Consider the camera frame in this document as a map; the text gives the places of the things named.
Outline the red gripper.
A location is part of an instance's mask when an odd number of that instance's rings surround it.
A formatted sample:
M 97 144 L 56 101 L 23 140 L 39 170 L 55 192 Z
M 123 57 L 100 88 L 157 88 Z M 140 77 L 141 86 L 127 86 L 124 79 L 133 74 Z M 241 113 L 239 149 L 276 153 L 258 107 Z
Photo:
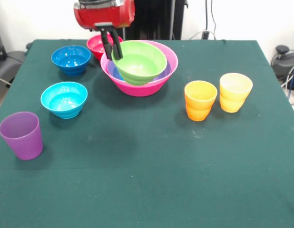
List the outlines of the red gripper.
M 88 30 L 101 28 L 101 40 L 107 59 L 122 59 L 122 49 L 119 36 L 115 28 L 129 27 L 135 17 L 135 3 L 133 0 L 79 0 L 73 6 L 78 24 Z

